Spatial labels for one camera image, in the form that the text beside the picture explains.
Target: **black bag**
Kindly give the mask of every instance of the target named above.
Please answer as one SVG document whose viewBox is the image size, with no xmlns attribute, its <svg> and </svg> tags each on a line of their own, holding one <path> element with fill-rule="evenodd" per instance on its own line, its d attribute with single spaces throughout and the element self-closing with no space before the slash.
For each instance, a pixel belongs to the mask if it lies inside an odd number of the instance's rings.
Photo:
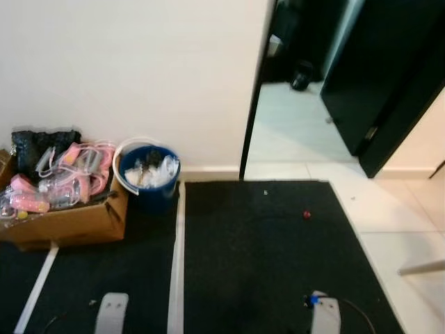
<svg viewBox="0 0 445 334">
<path fill-rule="evenodd" d="M 13 147 L 17 156 L 17 171 L 25 174 L 33 181 L 39 179 L 35 165 L 49 147 L 55 147 L 55 157 L 66 151 L 72 143 L 81 142 L 81 134 L 77 131 L 46 132 L 18 131 L 13 132 Z"/>
</svg>

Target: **tiled floor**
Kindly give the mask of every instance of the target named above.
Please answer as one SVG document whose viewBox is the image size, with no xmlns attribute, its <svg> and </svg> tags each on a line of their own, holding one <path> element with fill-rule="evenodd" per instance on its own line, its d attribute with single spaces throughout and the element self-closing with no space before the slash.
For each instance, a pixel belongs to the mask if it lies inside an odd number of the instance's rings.
<svg viewBox="0 0 445 334">
<path fill-rule="evenodd" d="M 445 272 L 397 274 L 405 265 L 445 259 L 445 233 L 425 207 L 438 212 L 443 201 L 435 206 L 403 180 L 370 180 L 358 163 L 251 163 L 245 178 L 330 181 L 405 332 L 445 333 Z"/>
<path fill-rule="evenodd" d="M 331 183 L 407 334 L 445 333 L 445 271 L 399 276 L 445 259 L 445 170 L 431 180 L 370 180 L 352 158 L 318 93 L 261 88 L 246 180 Z"/>
</svg>

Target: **black door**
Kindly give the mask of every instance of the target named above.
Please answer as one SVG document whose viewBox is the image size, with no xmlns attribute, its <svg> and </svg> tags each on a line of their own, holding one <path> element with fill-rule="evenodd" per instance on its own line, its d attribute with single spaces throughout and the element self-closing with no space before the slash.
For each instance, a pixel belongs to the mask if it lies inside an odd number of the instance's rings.
<svg viewBox="0 0 445 334">
<path fill-rule="evenodd" d="M 415 65 L 443 0 L 368 0 L 321 97 L 352 155 L 373 136 L 374 126 L 406 72 Z"/>
</svg>

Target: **white plastic strip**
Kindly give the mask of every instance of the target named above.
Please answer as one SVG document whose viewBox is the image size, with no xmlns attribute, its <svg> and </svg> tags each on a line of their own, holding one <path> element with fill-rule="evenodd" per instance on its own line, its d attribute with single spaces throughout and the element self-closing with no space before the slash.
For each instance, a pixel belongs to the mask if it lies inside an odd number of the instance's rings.
<svg viewBox="0 0 445 334">
<path fill-rule="evenodd" d="M 176 240 L 173 250 L 170 298 L 168 302 L 167 334 L 184 332 L 184 245 L 186 232 L 186 187 L 179 184 L 176 215 Z"/>
<path fill-rule="evenodd" d="M 51 266 L 53 265 L 54 259 L 56 258 L 58 252 L 57 246 L 51 246 L 51 249 L 48 252 L 47 258 L 45 259 L 42 268 L 40 270 L 39 276 L 37 280 L 35 280 L 34 287 L 29 294 L 28 301 L 23 308 L 22 315 L 20 315 L 19 321 L 14 330 L 14 334 L 22 334 L 26 325 L 28 324 L 29 319 L 31 318 L 31 314 L 33 313 L 35 303 L 39 298 L 40 292 L 42 291 L 43 285 L 47 280 L 47 276 Z"/>
</svg>

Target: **baseboard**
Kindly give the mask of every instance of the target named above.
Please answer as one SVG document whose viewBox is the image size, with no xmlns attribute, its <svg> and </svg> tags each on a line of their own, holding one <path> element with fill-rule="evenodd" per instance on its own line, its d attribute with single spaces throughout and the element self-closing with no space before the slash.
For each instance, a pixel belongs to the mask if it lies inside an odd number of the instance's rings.
<svg viewBox="0 0 445 334">
<path fill-rule="evenodd" d="M 239 180 L 238 166 L 184 166 L 181 181 L 235 181 Z"/>
<path fill-rule="evenodd" d="M 434 172 L 436 168 L 433 167 L 423 167 L 423 168 L 397 168 L 397 167 L 386 167 L 383 168 L 375 178 L 378 179 L 428 179 Z"/>
</svg>

